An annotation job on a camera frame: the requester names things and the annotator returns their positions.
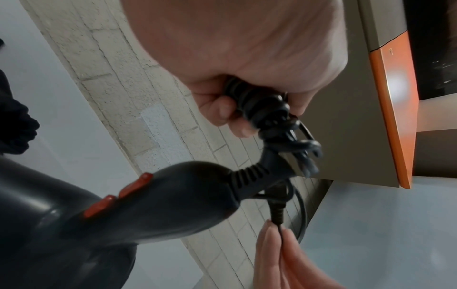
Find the beige brick wall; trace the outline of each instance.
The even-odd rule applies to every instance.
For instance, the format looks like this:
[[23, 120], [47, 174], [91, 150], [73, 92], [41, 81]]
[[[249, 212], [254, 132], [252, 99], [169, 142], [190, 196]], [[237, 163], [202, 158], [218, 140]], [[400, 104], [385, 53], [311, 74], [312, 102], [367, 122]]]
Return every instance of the beige brick wall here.
[[[236, 170], [259, 160], [258, 137], [241, 140], [211, 125], [190, 91], [143, 51], [118, 0], [20, 1], [138, 172], [192, 159]], [[293, 181], [311, 217], [328, 182]], [[297, 230], [298, 200], [286, 211], [285, 225]], [[268, 218], [265, 201], [248, 200], [227, 221], [184, 238], [205, 272], [197, 287], [250, 288], [255, 242]]]

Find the orange button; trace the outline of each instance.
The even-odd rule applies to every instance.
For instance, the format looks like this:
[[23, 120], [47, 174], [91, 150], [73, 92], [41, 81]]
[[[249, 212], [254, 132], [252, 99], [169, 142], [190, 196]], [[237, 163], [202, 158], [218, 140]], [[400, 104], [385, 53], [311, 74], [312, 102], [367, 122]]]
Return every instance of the orange button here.
[[139, 190], [140, 188], [147, 185], [154, 175], [151, 173], [144, 173], [142, 174], [138, 180], [134, 181], [133, 183], [127, 185], [123, 188], [119, 193], [119, 199], [126, 197], [127, 195]]
[[108, 208], [109, 206], [114, 204], [116, 199], [117, 199], [116, 196], [107, 195], [106, 197], [104, 197], [100, 201], [98, 201], [95, 204], [93, 204], [92, 206], [90, 206], [89, 209], [85, 210], [84, 211], [84, 217], [85, 218], [90, 218], [93, 215], [96, 215], [96, 214], [100, 213], [101, 211], [105, 210], [106, 208]]

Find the hand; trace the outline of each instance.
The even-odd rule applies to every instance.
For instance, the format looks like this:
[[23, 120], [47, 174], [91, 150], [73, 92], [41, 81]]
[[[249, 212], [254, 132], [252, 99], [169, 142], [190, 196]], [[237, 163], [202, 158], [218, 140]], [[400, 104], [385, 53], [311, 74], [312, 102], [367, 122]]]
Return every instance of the hand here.
[[259, 233], [254, 264], [254, 289], [341, 289], [301, 250], [290, 229], [267, 221]]
[[200, 112], [255, 133], [222, 96], [227, 75], [288, 92], [301, 115], [347, 62], [342, 0], [124, 0], [145, 50], [191, 91]]

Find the orange panel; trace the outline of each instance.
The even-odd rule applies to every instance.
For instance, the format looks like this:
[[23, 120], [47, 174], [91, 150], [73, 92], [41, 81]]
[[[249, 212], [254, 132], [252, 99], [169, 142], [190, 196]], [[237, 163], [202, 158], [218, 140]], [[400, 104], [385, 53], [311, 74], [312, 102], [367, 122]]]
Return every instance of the orange panel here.
[[410, 189], [419, 95], [408, 32], [370, 53], [370, 60], [398, 180]]

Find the black hair dryer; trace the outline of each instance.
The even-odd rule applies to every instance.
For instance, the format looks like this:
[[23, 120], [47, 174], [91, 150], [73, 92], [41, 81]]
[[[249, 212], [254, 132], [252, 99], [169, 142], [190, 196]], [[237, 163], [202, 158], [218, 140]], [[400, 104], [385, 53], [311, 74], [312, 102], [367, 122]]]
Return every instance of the black hair dryer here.
[[[248, 198], [268, 200], [272, 221], [281, 224], [296, 189], [289, 180], [295, 173], [279, 153], [292, 153], [309, 176], [317, 169], [308, 153], [320, 156], [320, 145], [289, 115], [284, 94], [235, 77], [225, 94], [265, 143], [260, 162], [239, 171], [181, 163], [100, 199], [0, 158], [0, 288], [121, 288], [138, 244], [211, 228]], [[297, 140], [293, 130], [299, 128], [307, 140]]]

